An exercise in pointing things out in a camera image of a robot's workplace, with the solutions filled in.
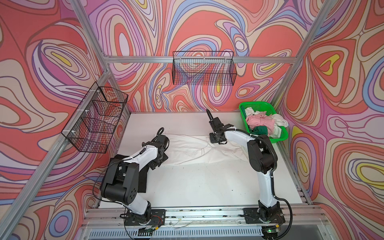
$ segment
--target psychedelic wallpaper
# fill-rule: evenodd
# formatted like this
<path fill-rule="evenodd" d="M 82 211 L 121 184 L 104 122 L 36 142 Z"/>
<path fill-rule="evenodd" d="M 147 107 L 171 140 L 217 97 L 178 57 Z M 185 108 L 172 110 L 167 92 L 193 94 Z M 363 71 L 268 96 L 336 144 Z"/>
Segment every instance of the psychedelic wallpaper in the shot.
<path fill-rule="evenodd" d="M 85 10 L 106 55 L 225 50 L 295 56 L 320 0 L 95 0 Z"/>
<path fill-rule="evenodd" d="M 173 85 L 172 63 L 141 63 L 125 77 L 115 75 L 134 111 L 233 111 L 241 102 L 270 101 L 289 64 L 244 64 L 234 86 Z"/>
<path fill-rule="evenodd" d="M 68 2 L 0 1 L 0 217 L 101 74 Z M 107 154 L 68 146 L 11 239 L 73 239 L 126 119 Z"/>
<path fill-rule="evenodd" d="M 293 165 L 340 239 L 384 237 L 383 39 L 383 1 L 338 1 L 280 106 Z"/>
<path fill-rule="evenodd" d="M 232 50 L 235 56 L 295 56 L 322 1 L 176 0 L 87 2 L 110 56 L 172 56 Z M 236 64 L 234 86 L 174 86 L 172 64 L 111 64 L 131 111 L 232 111 L 270 101 L 289 64 Z"/>

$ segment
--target black wire basket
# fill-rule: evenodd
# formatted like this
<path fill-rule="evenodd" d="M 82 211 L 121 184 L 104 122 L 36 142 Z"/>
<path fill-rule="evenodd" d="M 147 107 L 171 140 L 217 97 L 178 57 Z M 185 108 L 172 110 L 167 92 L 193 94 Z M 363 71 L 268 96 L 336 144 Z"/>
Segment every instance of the black wire basket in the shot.
<path fill-rule="evenodd" d="M 232 51 L 174 51 L 174 85 L 234 85 L 237 76 Z"/>
<path fill-rule="evenodd" d="M 118 89 L 98 87 L 67 139 L 80 152 L 106 153 L 127 101 Z"/>

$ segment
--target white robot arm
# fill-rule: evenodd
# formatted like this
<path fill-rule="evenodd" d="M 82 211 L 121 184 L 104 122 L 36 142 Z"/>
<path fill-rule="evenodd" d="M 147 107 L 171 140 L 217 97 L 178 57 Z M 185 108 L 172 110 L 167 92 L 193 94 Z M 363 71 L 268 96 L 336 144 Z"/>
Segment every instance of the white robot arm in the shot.
<path fill-rule="evenodd" d="M 142 148 L 133 156 L 113 158 L 101 183 L 101 196 L 122 203 L 141 222 L 151 218 L 151 204 L 137 193 L 139 172 L 149 165 L 153 170 L 168 159 L 164 153 L 169 143 L 160 128 L 152 141 L 142 143 Z"/>
<path fill-rule="evenodd" d="M 258 219 L 264 223 L 277 220 L 279 224 L 284 223 L 278 201 L 283 199 L 276 197 L 273 186 L 273 172 L 277 167 L 277 155 L 268 136 L 254 136 L 231 124 L 224 125 L 219 118 L 213 118 L 208 109 L 207 114 L 213 130 L 209 134 L 211 143 L 226 144 L 227 140 L 230 140 L 247 148 L 250 165 L 257 171 L 260 189 L 259 208 L 257 212 L 254 211 L 256 214 L 253 216 L 244 215 L 246 220 Z"/>

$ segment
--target white cloth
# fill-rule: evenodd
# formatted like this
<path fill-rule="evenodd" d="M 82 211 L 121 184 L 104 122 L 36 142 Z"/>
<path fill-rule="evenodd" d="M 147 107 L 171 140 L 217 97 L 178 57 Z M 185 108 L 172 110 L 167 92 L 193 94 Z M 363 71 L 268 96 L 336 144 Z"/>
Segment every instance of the white cloth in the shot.
<path fill-rule="evenodd" d="M 273 129 L 273 133 L 270 135 L 270 137 L 280 138 L 280 136 L 281 136 L 281 128 L 275 124 L 275 128 Z"/>
<path fill-rule="evenodd" d="M 165 151 L 168 159 L 163 166 L 213 163 L 221 161 L 248 161 L 240 145 L 228 141 L 227 144 L 210 143 L 209 136 L 187 136 L 166 134 L 169 147 Z"/>
<path fill-rule="evenodd" d="M 244 110 L 245 110 L 246 117 L 248 117 L 250 115 L 256 115 L 256 114 L 260 113 L 260 111 L 254 111 L 253 108 L 251 108 L 251 107 L 248 107 L 248 108 L 246 108 Z"/>
<path fill-rule="evenodd" d="M 280 114 L 272 114 L 269 116 L 275 120 L 275 125 L 288 127 L 288 122 Z"/>

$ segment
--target laundry basket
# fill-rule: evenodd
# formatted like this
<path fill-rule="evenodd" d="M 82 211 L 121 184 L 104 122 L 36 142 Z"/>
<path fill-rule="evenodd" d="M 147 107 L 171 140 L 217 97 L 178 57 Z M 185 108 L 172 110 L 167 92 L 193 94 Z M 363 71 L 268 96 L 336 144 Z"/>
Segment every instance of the laundry basket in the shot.
<path fill-rule="evenodd" d="M 273 108 L 273 106 L 270 104 L 270 103 L 267 103 L 267 102 L 243 102 L 243 103 L 240 103 L 239 105 L 239 109 L 240 109 L 240 113 L 241 113 L 241 117 L 243 119 L 243 122 L 244 122 L 244 125 L 245 125 L 245 129 L 247 130 L 247 132 L 249 133 L 252 133 L 251 132 L 251 129 L 249 128 L 247 122 L 246 122 L 246 114 L 245 114 L 245 109 L 248 108 L 248 107 L 251 107 L 254 111 L 266 111 L 266 114 L 269 116 L 271 114 L 275 114 L 276 111 L 275 109 Z M 281 135 L 280 135 L 280 138 L 272 138 L 270 137 L 270 141 L 271 143 L 276 143 L 278 141 L 284 141 L 288 138 L 288 132 L 287 130 L 285 129 L 285 127 L 283 126 L 279 126 L 281 128 Z"/>

